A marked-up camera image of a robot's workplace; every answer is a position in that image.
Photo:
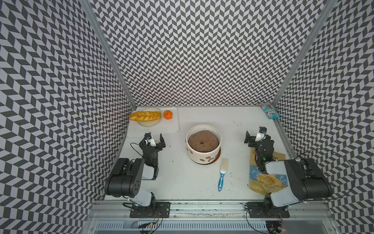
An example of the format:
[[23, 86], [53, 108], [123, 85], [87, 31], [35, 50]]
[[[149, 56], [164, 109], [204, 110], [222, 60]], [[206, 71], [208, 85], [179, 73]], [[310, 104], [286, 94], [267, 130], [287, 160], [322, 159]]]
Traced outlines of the white ceramic pot with mud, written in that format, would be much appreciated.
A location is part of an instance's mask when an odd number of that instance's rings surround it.
[[221, 149], [222, 137], [220, 132], [207, 124], [192, 127], [186, 136], [188, 156], [193, 159], [215, 157]]

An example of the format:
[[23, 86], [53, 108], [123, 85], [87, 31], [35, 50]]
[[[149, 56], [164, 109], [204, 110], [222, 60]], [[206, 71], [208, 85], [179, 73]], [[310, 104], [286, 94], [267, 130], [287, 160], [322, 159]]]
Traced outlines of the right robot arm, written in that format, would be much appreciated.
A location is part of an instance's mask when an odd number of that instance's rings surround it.
[[289, 218], [288, 207], [304, 201], [324, 199], [333, 189], [313, 159], [285, 159], [274, 151], [274, 140], [260, 127], [255, 136], [246, 133], [250, 147], [250, 189], [265, 197], [248, 202], [251, 218]]

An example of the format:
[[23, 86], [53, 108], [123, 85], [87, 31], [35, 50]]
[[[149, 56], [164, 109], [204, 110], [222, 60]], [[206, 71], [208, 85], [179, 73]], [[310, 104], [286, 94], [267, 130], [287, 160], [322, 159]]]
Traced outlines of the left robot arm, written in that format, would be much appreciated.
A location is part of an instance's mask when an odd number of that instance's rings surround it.
[[144, 189], [141, 182], [157, 179], [158, 152], [162, 151], [166, 144], [162, 135], [160, 141], [156, 143], [152, 134], [146, 133], [138, 146], [142, 150], [141, 158], [117, 160], [105, 182], [105, 194], [130, 201], [132, 205], [125, 202], [123, 206], [131, 209], [131, 218], [160, 216], [162, 212], [157, 206], [155, 195]]

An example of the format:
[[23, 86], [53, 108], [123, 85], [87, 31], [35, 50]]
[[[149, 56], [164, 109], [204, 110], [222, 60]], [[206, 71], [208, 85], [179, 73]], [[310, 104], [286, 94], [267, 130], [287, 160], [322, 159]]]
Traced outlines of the white cutting board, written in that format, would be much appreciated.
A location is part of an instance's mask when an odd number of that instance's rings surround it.
[[[138, 108], [136, 111], [141, 111], [145, 108]], [[143, 137], [146, 133], [151, 133], [153, 136], [158, 136], [159, 134], [173, 134], [179, 132], [179, 117], [177, 107], [159, 107], [163, 112], [170, 110], [173, 113], [173, 118], [171, 120], [166, 120], [164, 117], [162, 121], [153, 127], [143, 127], [136, 121], [129, 121], [129, 126], [127, 129], [127, 138], [137, 138]]]

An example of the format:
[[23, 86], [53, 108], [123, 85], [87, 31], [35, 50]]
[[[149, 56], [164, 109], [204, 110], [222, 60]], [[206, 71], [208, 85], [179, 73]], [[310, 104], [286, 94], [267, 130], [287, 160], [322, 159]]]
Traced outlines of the clear glass bowl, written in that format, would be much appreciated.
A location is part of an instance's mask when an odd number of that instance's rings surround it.
[[155, 121], [139, 121], [138, 124], [141, 125], [141, 126], [143, 126], [143, 127], [153, 127], [153, 126], [156, 126], [163, 119], [163, 112], [159, 108], [150, 107], [150, 108], [142, 109], [141, 111], [150, 111], [150, 112], [160, 112], [161, 113], [161, 118], [159, 120], [155, 120]]

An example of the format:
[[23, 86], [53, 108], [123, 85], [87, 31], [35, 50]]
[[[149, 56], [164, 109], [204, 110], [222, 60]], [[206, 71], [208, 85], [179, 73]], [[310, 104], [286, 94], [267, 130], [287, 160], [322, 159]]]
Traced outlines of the teal snack packet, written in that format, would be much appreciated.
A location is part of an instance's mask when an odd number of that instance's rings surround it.
[[266, 102], [261, 103], [260, 107], [262, 108], [263, 112], [266, 114], [266, 116], [273, 120], [279, 118], [281, 115], [276, 111], [275, 107], [272, 105], [272, 103]]

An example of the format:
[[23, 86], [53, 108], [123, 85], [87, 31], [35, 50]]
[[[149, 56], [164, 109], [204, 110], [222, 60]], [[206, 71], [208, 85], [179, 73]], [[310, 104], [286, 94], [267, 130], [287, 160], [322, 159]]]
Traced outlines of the orange mandarin fruit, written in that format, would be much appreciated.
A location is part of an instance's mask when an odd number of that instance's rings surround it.
[[166, 120], [171, 120], [173, 118], [173, 113], [172, 111], [170, 110], [166, 110], [163, 114], [163, 117], [166, 119]]

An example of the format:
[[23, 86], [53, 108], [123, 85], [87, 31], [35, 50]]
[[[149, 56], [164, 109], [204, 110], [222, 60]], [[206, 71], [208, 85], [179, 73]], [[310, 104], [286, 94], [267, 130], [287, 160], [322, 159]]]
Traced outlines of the baguette bread loaf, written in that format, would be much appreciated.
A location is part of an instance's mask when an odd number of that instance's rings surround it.
[[161, 119], [161, 113], [158, 111], [138, 111], [130, 114], [131, 121], [150, 122]]

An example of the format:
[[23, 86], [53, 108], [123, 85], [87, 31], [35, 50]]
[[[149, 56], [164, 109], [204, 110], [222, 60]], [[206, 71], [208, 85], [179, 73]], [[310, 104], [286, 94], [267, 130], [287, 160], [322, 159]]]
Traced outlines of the yellow chips bag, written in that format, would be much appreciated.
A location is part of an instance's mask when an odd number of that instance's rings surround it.
[[267, 175], [259, 171], [255, 162], [255, 149], [250, 148], [249, 186], [256, 193], [266, 195], [288, 186], [287, 175]]

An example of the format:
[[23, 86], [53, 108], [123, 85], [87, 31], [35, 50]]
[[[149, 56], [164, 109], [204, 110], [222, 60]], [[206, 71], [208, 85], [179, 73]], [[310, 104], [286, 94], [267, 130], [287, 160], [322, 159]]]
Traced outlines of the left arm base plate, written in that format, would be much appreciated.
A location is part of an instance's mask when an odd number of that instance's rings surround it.
[[148, 207], [133, 205], [131, 208], [130, 218], [169, 218], [170, 206], [170, 202], [154, 202]]

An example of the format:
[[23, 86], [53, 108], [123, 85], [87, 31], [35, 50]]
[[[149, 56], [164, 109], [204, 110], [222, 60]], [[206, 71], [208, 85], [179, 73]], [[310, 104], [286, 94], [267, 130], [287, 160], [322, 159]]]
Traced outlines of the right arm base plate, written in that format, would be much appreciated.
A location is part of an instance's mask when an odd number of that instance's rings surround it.
[[247, 202], [244, 207], [251, 218], [290, 218], [287, 207], [273, 207], [262, 202]]

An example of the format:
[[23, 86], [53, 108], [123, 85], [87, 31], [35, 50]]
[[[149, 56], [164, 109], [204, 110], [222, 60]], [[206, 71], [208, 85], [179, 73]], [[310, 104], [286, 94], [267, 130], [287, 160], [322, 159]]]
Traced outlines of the aluminium front rail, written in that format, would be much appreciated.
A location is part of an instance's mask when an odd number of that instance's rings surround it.
[[84, 221], [83, 234], [339, 234], [327, 205], [299, 203], [276, 218], [251, 217], [242, 200], [168, 201], [165, 216], [131, 218], [120, 200], [95, 202]]

